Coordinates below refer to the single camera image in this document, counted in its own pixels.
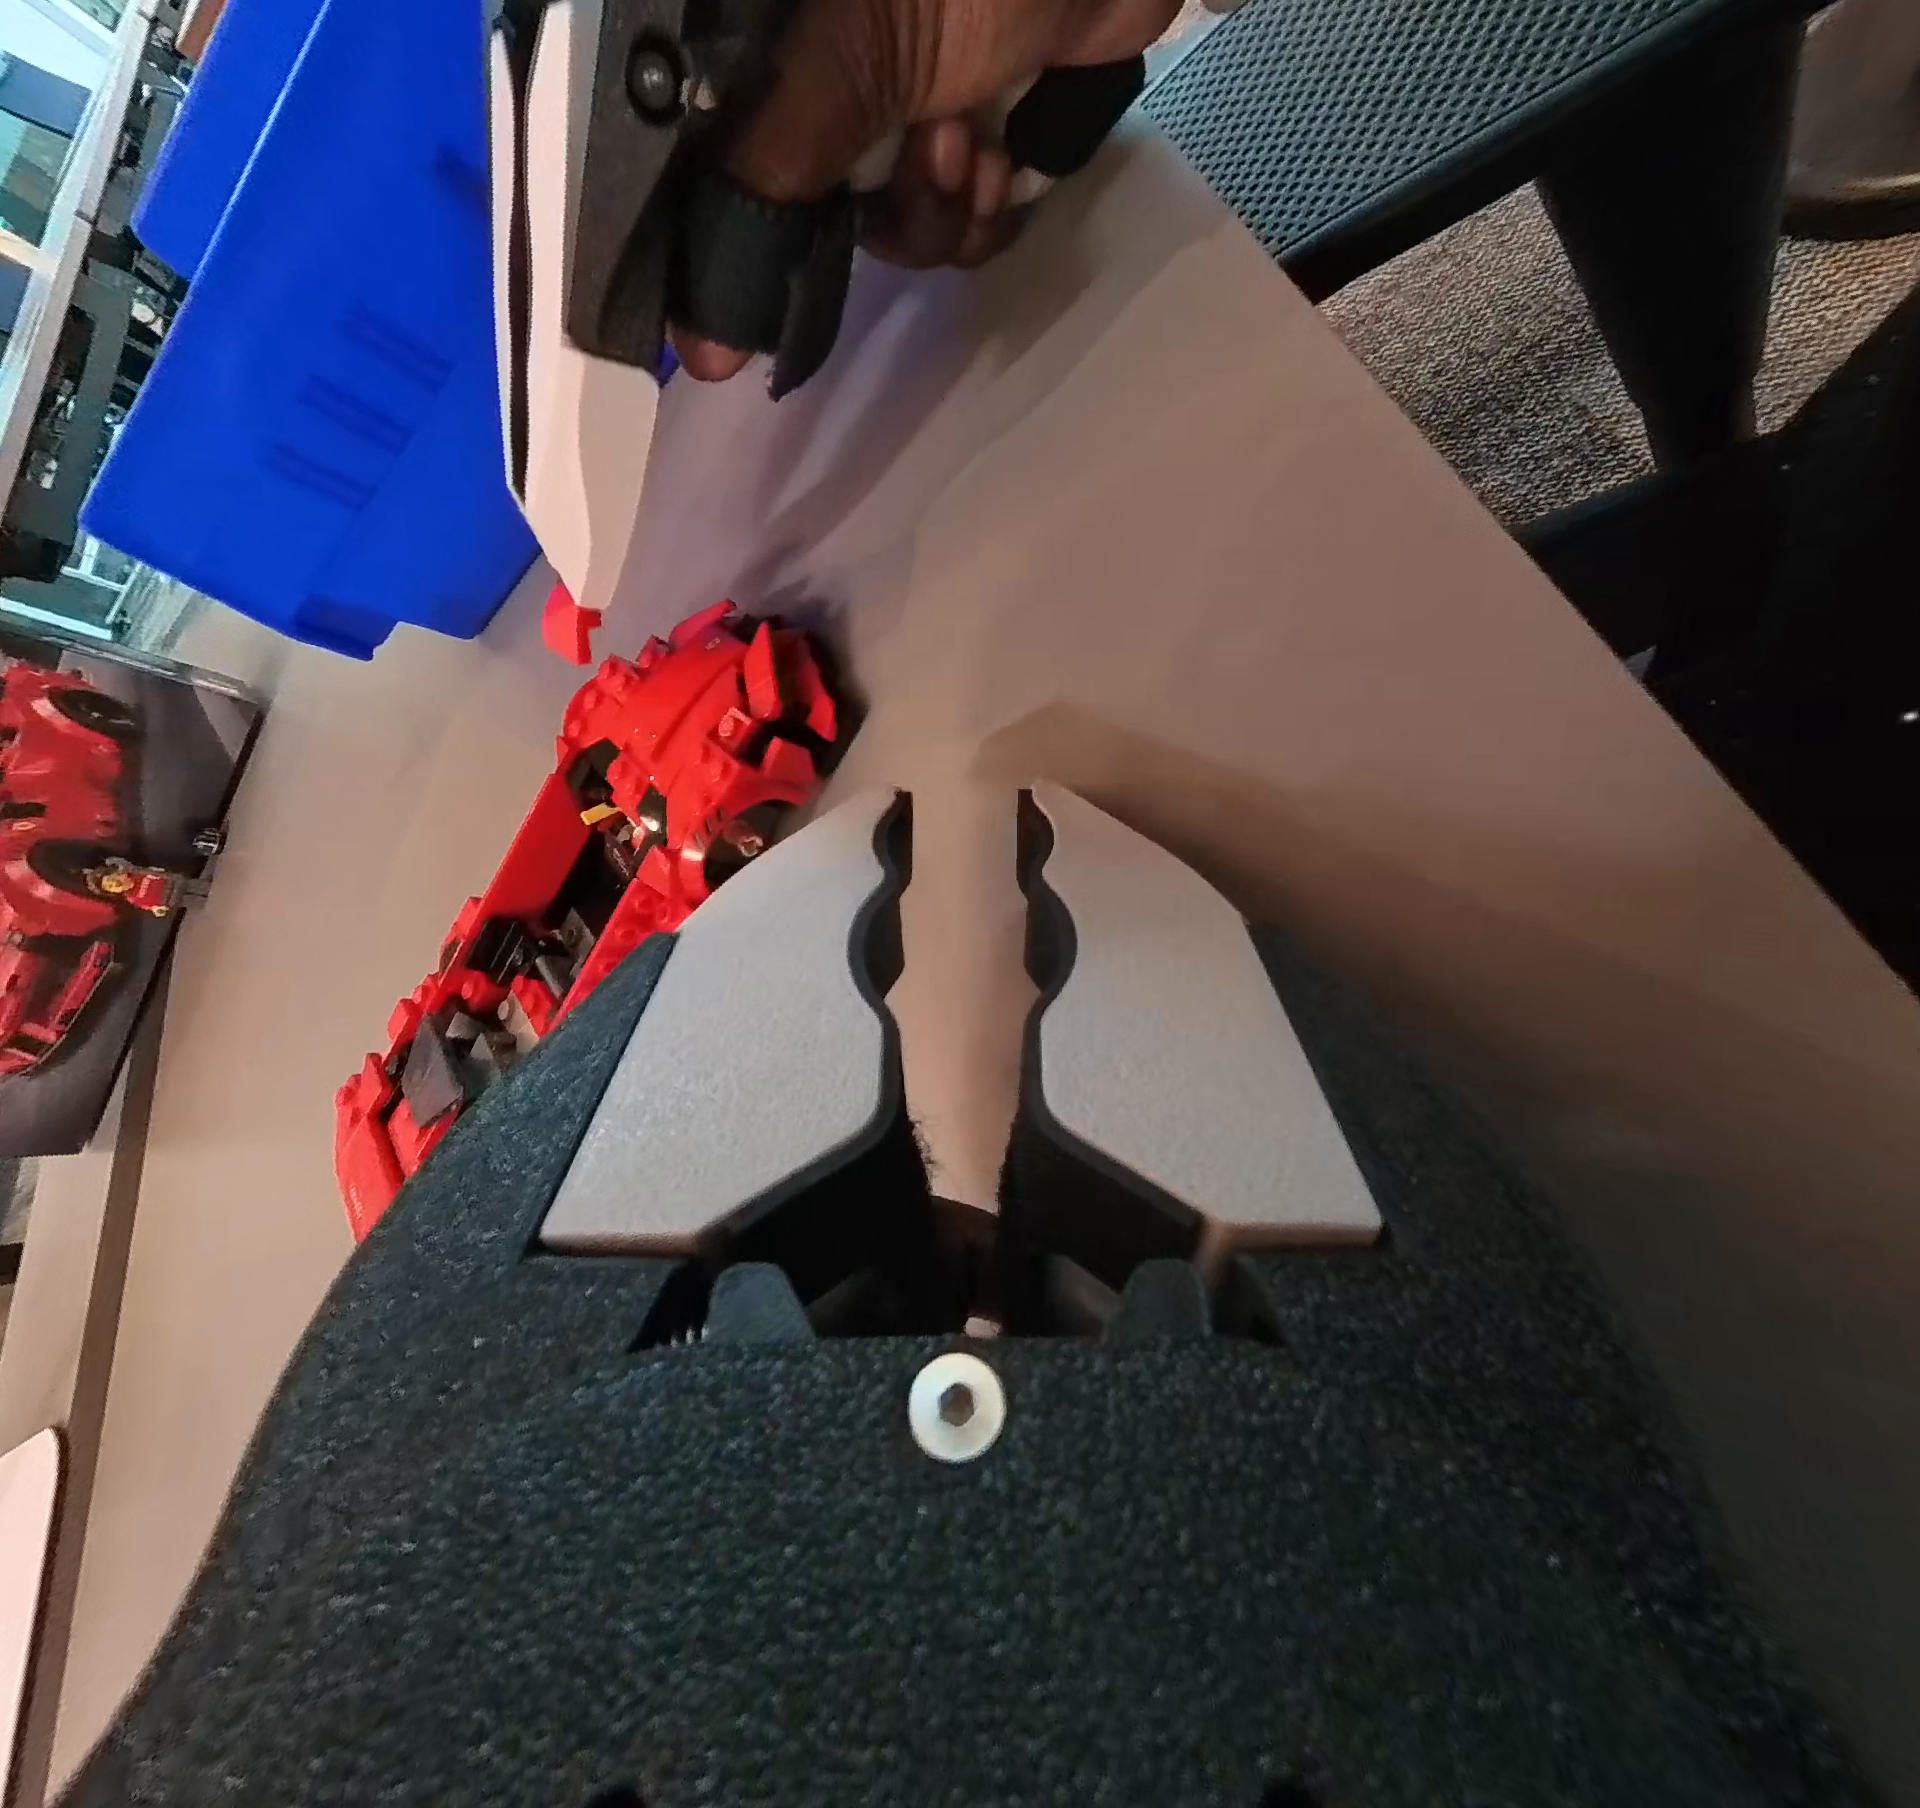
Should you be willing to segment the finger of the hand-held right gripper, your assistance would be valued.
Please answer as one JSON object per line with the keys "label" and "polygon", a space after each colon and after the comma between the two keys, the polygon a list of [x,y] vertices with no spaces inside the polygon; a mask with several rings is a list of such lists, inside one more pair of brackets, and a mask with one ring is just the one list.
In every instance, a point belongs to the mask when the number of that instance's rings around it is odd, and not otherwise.
{"label": "finger of the hand-held right gripper", "polygon": [[506,478],[526,483],[526,231],[523,0],[484,0],[493,328]]}
{"label": "finger of the hand-held right gripper", "polygon": [[577,612],[629,559],[660,403],[658,354],[601,333],[623,228],[590,205],[600,21],[512,0],[512,493]]}

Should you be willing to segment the person's right hand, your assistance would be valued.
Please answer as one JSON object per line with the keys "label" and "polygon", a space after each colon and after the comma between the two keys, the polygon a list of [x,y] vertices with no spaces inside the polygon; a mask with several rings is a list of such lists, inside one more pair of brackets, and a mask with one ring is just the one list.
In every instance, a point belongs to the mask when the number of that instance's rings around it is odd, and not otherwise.
{"label": "person's right hand", "polygon": [[985,110],[1051,67],[1146,51],[1184,1],[791,0],[715,152],[747,193],[795,205],[897,141],[889,180],[856,205],[857,245],[904,270],[977,268],[1027,218]]}

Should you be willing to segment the black mesh office chair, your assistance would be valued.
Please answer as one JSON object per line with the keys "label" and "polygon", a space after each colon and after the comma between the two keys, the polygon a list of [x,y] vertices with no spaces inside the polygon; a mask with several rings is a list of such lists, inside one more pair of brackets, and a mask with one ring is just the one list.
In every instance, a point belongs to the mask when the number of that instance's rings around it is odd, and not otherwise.
{"label": "black mesh office chair", "polygon": [[1655,465],[1748,439],[1835,0],[1247,0],[1140,115],[1323,301],[1535,185]]}

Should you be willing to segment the lego minifigure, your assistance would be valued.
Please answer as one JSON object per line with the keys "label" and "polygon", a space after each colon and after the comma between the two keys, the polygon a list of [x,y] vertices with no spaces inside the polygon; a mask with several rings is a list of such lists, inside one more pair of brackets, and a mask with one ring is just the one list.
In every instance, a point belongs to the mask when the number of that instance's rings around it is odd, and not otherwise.
{"label": "lego minifigure", "polygon": [[156,918],[201,907],[220,853],[226,826],[207,825],[192,837],[192,864],[130,861],[124,853],[94,853],[84,864],[84,885],[98,898]]}

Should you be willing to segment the glass window partition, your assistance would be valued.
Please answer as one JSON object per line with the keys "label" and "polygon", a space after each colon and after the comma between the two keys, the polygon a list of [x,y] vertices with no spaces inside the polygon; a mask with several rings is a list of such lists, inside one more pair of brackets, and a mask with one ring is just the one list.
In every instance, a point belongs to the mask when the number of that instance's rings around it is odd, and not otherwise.
{"label": "glass window partition", "polygon": [[[156,0],[153,26],[177,51],[189,0]],[[136,0],[1,0],[1,336],[26,298],[26,252],[45,248],[84,121],[128,37]]]}

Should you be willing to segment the lego set box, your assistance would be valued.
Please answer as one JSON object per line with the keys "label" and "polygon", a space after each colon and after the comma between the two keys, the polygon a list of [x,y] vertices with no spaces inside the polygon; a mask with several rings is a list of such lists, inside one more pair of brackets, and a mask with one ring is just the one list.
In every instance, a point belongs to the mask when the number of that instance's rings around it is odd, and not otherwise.
{"label": "lego set box", "polygon": [[94,853],[189,867],[225,825],[263,708],[204,669],[4,636],[1,1153],[95,1135],[178,922],[84,885]]}

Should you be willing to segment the white rounded board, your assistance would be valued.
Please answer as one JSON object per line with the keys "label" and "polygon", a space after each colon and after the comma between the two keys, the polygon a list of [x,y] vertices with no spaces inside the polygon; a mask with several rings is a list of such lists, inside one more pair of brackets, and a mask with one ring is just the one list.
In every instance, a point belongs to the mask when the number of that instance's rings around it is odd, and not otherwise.
{"label": "white rounded board", "polygon": [[1,1453],[1,1804],[14,1796],[62,1476],[59,1428],[42,1428]]}

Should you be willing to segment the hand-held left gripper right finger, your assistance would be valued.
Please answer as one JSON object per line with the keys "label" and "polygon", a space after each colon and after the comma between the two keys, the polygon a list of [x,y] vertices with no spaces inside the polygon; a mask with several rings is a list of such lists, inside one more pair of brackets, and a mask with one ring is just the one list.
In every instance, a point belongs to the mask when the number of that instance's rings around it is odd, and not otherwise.
{"label": "hand-held left gripper right finger", "polygon": [[1382,1216],[1240,913],[1054,783],[1020,791],[1019,1224],[1060,1256],[1368,1248]]}

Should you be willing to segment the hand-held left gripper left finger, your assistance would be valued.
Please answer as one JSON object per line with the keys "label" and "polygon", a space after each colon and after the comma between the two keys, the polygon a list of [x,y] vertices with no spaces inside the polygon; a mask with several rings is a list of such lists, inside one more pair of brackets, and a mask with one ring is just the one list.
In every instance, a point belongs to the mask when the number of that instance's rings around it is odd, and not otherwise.
{"label": "hand-held left gripper left finger", "polygon": [[853,794],[695,907],[542,1221],[566,1253],[724,1249],[904,1110],[912,796]]}

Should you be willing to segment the black background rack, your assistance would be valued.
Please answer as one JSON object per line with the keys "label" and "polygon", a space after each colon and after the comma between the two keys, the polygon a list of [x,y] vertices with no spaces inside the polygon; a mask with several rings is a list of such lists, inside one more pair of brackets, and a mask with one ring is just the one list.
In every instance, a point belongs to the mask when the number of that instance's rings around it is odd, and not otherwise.
{"label": "black background rack", "polygon": [[108,452],[108,408],[120,381],[140,289],[120,238],[92,231],[62,310],[22,458],[4,503],[1,577],[49,586],[78,535],[78,515]]}

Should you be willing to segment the blue plastic bin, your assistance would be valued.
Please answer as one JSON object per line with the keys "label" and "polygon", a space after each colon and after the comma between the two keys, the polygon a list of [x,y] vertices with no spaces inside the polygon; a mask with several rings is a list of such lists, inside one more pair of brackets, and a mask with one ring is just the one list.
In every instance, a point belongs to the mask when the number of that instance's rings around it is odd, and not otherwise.
{"label": "blue plastic bin", "polygon": [[130,228],[185,294],[95,542],[300,643],[476,637],[537,548],[495,390],[481,0],[226,0]]}

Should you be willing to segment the red lego car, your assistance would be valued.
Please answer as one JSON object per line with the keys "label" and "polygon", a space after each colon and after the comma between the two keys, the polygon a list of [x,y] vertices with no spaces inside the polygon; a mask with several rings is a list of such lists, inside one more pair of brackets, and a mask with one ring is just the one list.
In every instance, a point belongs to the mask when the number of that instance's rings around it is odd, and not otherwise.
{"label": "red lego car", "polygon": [[841,759],[849,720],[829,643],[730,600],[582,681],[491,878],[332,1095],[353,1241],[626,956],[681,930],[775,843]]}

